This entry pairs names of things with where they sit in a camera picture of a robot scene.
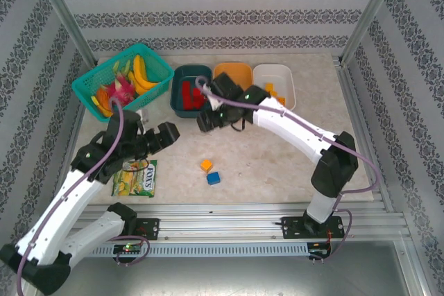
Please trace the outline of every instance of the patterned wallpaper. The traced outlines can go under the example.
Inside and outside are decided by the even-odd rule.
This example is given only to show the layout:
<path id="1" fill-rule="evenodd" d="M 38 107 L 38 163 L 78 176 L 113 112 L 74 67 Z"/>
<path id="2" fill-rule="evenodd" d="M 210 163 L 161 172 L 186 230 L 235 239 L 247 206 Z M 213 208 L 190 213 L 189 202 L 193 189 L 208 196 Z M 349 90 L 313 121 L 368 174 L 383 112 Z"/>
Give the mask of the patterned wallpaper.
<path id="1" fill-rule="evenodd" d="M 160 54 L 332 52 L 368 0 L 66 0 L 96 56 L 135 42 Z"/>
<path id="2" fill-rule="evenodd" d="M 49 0 L 0 0 L 0 246 L 28 231 L 62 172 L 86 67 Z M 0 295 L 15 274 L 0 263 Z"/>
<path id="3" fill-rule="evenodd" d="M 444 295 L 444 0 L 385 0 L 349 72 L 395 208 Z"/>

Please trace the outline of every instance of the beige tabletop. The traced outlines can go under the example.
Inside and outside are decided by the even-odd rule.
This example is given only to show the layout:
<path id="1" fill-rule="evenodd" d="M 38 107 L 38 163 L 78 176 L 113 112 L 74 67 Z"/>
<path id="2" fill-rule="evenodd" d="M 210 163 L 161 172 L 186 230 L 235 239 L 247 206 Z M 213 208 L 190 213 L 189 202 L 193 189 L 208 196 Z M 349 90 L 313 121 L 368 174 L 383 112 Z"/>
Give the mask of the beige tabletop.
<path id="1" fill-rule="evenodd" d="M 163 57 L 173 69 L 182 64 L 205 64 L 211 69 L 220 62 L 285 64 L 292 73 L 296 114 L 324 130 L 354 135 L 347 107 L 327 53 L 288 55 L 184 55 Z M 201 133 L 195 119 L 181 119 L 169 106 L 167 92 L 144 108 L 147 128 L 164 121 L 175 123 L 180 138 L 172 146 L 149 157 L 157 160 L 154 198 L 112 197 L 112 181 L 90 204 L 222 204 L 309 202 L 314 192 L 310 178 L 314 165 L 298 149 L 277 135 L 247 123 L 236 132 L 229 126 Z M 76 151 L 87 144 L 107 123 L 97 121 L 87 110 L 76 142 Z M 204 159 L 212 161 L 221 183 L 210 186 L 200 169 Z M 345 189 L 368 186 L 362 163 Z M 370 192 L 344 197 L 347 201 L 372 201 Z"/>

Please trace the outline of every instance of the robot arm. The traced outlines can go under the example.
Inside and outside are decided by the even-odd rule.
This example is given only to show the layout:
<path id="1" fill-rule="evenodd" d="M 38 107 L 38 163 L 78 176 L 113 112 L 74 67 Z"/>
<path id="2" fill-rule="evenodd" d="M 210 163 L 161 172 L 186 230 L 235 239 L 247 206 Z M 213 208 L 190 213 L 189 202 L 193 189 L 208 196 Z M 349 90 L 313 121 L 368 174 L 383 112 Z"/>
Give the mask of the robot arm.
<path id="1" fill-rule="evenodd" d="M 109 151 L 117 136 L 119 122 L 118 114 L 114 114 L 107 130 L 98 133 L 88 145 L 78 150 L 62 188 L 34 227 L 17 244 L 7 244 L 0 249 L 0 259 L 15 272 L 35 231 L 54 204 L 65 198 L 67 189 Z M 179 132 L 171 123 L 160 124 L 157 134 L 153 129 L 144 133 L 140 116 L 124 110 L 123 132 L 117 147 L 102 167 L 80 183 L 49 219 L 37 242 L 31 244 L 32 250 L 26 258 L 22 277 L 45 295 L 50 295 L 63 285 L 71 269 L 93 249 L 115 236 L 132 235 L 137 214 L 129 207 L 116 203 L 108 207 L 108 211 L 98 220 L 67 237 L 83 209 L 112 175 L 121 170 L 125 161 L 155 154 L 173 144 L 178 137 Z"/>
<path id="2" fill-rule="evenodd" d="M 323 137 L 356 150 L 353 137 L 347 132 L 336 135 L 309 123 L 286 109 L 275 98 L 270 97 L 266 91 L 257 86 L 253 85 L 243 91 L 224 73 L 215 78 L 205 89 L 232 101 L 271 107 L 282 111 L 281 114 L 278 114 L 262 109 L 233 107 L 221 104 L 210 97 L 212 108 L 201 112 L 197 122 L 201 131 L 208 132 L 215 127 L 222 128 L 243 119 L 270 130 L 301 150 L 316 165 L 311 177 L 311 183 L 316 191 L 304 214 L 305 227 L 313 235 L 316 234 L 332 215 L 337 197 L 357 170 L 357 158 L 319 139 L 283 115 L 291 114 L 311 129 L 322 134 Z"/>

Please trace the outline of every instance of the snack package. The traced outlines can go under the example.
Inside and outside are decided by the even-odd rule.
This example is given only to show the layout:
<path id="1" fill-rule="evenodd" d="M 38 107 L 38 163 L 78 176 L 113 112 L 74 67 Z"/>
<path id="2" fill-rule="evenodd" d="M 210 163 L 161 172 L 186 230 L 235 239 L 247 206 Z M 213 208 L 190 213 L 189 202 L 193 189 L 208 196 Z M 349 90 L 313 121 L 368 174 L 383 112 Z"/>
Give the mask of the snack package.
<path id="1" fill-rule="evenodd" d="M 156 160 L 124 163 L 122 170 L 114 174 L 112 195 L 147 195 L 152 198 L 156 166 Z"/>

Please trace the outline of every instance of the green basket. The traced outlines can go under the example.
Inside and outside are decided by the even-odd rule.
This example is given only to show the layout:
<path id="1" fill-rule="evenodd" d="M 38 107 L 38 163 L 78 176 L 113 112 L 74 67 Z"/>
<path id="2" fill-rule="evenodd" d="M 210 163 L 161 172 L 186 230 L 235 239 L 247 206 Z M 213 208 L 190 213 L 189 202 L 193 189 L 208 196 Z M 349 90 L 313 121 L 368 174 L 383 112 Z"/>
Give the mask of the green basket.
<path id="1" fill-rule="evenodd" d="M 133 59 L 136 55 L 141 55 L 145 60 L 146 74 L 151 82 L 160 82 L 145 94 L 137 97 L 133 102 L 125 106 L 124 110 L 137 111 L 144 107 L 158 96 L 168 90 L 169 81 L 174 76 L 173 69 L 153 50 L 145 44 L 134 44 L 125 51 L 120 52 L 115 57 L 109 59 L 95 69 L 82 75 L 72 82 L 72 89 L 85 107 L 99 120 L 109 121 L 91 100 L 100 85 L 109 85 L 116 78 L 112 68 L 116 61 L 119 63 L 119 71 L 123 70 L 127 60 L 131 60 L 131 71 L 133 70 Z"/>

